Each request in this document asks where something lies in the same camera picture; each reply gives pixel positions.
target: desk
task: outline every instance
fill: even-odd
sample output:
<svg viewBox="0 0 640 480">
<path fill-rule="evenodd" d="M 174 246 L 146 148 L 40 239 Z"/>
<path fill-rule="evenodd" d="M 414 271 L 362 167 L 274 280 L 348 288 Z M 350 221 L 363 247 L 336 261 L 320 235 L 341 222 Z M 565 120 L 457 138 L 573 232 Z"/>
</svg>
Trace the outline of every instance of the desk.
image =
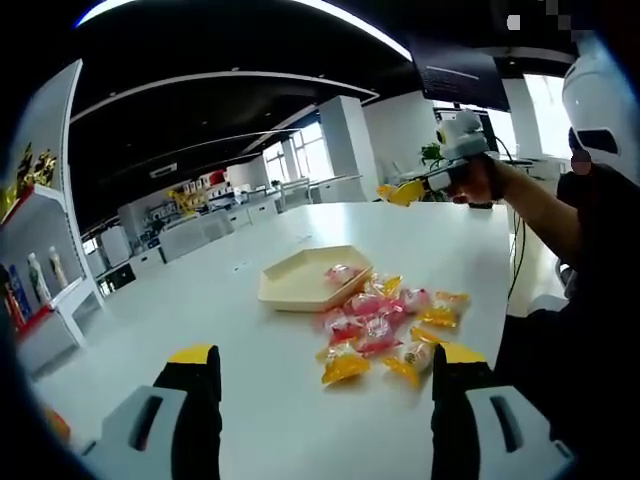
<svg viewBox="0 0 640 480">
<path fill-rule="evenodd" d="M 236 231 L 171 262 L 166 275 L 115 292 L 108 310 L 127 327 L 36 388 L 72 431 L 98 436 L 102 418 L 136 386 L 151 385 L 172 353 L 214 343 L 222 364 L 221 478 L 429 478 L 432 382 L 415 393 L 376 364 L 357 387 L 324 389 L 314 355 L 326 339 L 313 332 L 311 316 L 257 301 L 264 268 L 302 248 L 349 243 L 377 271 L 402 274 L 409 285 L 468 292 L 458 331 L 441 336 L 495 364 L 509 288 L 505 207 L 333 203 Z"/>
</svg>

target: hand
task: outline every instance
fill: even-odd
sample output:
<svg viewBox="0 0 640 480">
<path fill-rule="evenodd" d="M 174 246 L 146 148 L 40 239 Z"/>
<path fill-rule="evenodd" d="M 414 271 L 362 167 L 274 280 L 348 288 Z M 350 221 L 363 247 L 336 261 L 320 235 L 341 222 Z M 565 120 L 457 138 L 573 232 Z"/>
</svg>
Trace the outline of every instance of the hand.
<svg viewBox="0 0 640 480">
<path fill-rule="evenodd" d="M 481 157 L 469 160 L 468 175 L 465 181 L 454 185 L 453 203 L 489 203 L 491 202 L 491 189 L 489 187 L 489 177 L 485 162 Z M 502 176 L 503 168 L 506 165 L 495 162 L 498 175 Z"/>
</svg>

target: tray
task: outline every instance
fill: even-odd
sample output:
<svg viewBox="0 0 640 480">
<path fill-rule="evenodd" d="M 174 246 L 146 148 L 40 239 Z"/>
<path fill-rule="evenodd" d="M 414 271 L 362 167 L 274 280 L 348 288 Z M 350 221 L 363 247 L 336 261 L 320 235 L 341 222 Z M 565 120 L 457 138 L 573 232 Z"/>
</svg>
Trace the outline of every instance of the tray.
<svg viewBox="0 0 640 480">
<path fill-rule="evenodd" d="M 361 268 L 362 272 L 336 287 L 324 274 L 337 264 Z M 350 245 L 302 250 L 262 272 L 258 298 L 275 310 L 323 312 L 344 303 L 372 269 L 367 257 Z"/>
</svg>

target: black ceiling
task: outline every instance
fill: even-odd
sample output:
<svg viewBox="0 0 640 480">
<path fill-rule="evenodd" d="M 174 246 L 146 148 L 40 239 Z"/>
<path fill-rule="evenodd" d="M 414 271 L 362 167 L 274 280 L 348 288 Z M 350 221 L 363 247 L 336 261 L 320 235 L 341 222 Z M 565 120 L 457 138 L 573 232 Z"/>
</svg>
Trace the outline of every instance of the black ceiling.
<svg viewBox="0 0 640 480">
<path fill-rule="evenodd" d="M 323 76 L 375 90 L 381 98 L 420 87 L 411 63 L 397 52 L 341 20 L 290 0 L 139 0 L 75 30 L 73 24 L 93 2 L 52 3 L 64 5 L 51 11 L 49 22 L 39 24 L 43 35 L 51 34 L 51 55 L 36 64 L 28 57 L 15 59 L 30 73 L 19 94 L 9 99 L 16 110 L 25 90 L 33 91 L 76 58 L 82 58 L 84 67 L 74 115 L 112 92 L 235 68 Z M 575 53 L 569 32 L 558 32 L 557 18 L 546 15 L 545 2 L 536 0 L 332 3 L 403 45 L 408 35 L 417 33 L 471 47 L 530 46 Z M 520 32 L 506 29 L 508 13 L 521 13 Z M 503 76 L 518 76 L 523 70 L 561 75 L 567 67 L 545 60 L 510 65 L 498 59 L 497 64 Z M 78 119 L 70 130 L 69 161 L 81 228 L 114 214 L 127 201 L 246 153 L 257 136 L 154 157 L 272 129 L 304 107 L 338 94 L 370 98 L 368 93 L 294 79 L 210 78 L 136 93 Z M 162 182 L 149 179 L 149 171 L 175 161 L 177 174 Z"/>
</svg>

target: floor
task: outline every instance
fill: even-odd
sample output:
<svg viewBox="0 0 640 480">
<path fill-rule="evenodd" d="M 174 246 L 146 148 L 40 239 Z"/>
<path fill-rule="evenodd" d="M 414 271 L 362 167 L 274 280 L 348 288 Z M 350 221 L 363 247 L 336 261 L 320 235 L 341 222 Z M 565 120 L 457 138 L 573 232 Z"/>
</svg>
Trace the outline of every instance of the floor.
<svg viewBox="0 0 640 480">
<path fill-rule="evenodd" d="M 513 242 L 515 236 L 512 223 L 510 220 Z M 521 228 L 515 252 L 512 254 L 514 260 L 520 258 L 523 233 L 524 228 Z M 205 249 L 206 247 L 203 247 L 189 256 L 189 264 L 192 264 L 193 268 L 207 268 Z M 555 274 L 555 263 L 556 257 L 553 253 L 530 229 L 527 229 L 526 249 L 520 274 L 509 301 L 509 314 L 525 316 L 529 305 L 538 295 L 562 296 L 563 288 Z M 114 391 L 122 392 L 123 389 L 133 391 L 137 385 L 127 384 L 131 378 L 140 378 L 141 375 L 154 378 L 159 373 L 158 369 L 150 365 L 164 365 L 166 358 L 172 353 L 170 351 L 172 347 L 167 345 L 165 348 L 163 342 L 166 339 L 164 336 L 154 335 L 154 331 L 173 328 L 172 323 L 180 322 L 185 314 L 185 301 L 189 301 L 183 293 L 178 294 L 178 290 L 184 292 L 184 289 L 176 289 L 176 298 L 167 298 L 165 302 L 154 301 L 155 291 L 170 291 L 169 285 L 175 285 L 176 279 L 171 276 L 171 271 L 167 268 L 171 268 L 171 264 L 145 278 L 145 288 L 137 288 L 136 284 L 140 282 L 134 282 L 115 292 L 107 300 L 107 308 L 95 312 L 90 321 L 83 324 L 89 348 L 70 352 L 50 368 L 40 372 L 34 384 L 37 394 L 69 423 L 87 426 L 81 434 L 72 433 L 74 449 L 78 450 L 91 439 L 99 437 L 102 419 L 86 418 L 85 409 L 82 408 L 83 396 L 78 392 L 75 395 L 69 395 L 69 392 L 57 388 L 57 385 L 73 383 L 72 379 L 82 379 L 84 389 L 91 389 L 97 384 L 109 382 L 108 384 L 117 387 Z M 189 279 L 184 279 L 183 282 L 188 283 Z M 202 289 L 195 283 L 193 288 Z M 206 295 L 203 291 L 193 292 L 193 294 Z M 152 307 L 145 311 L 136 311 L 135 308 L 131 308 L 132 305 Z M 181 336 L 184 337 L 185 343 L 193 342 L 198 338 L 195 331 L 181 331 Z M 114 356 L 114 351 L 119 351 L 121 354 Z M 136 361 L 136 355 L 141 355 L 142 352 L 144 352 L 145 361 Z M 133 370 L 135 375 L 122 375 L 121 372 L 125 369 Z M 101 398 L 101 403 L 105 406 L 104 415 L 109 413 L 109 405 L 116 404 L 120 400 L 109 398 L 109 395 L 109 390 L 106 390 Z"/>
</svg>

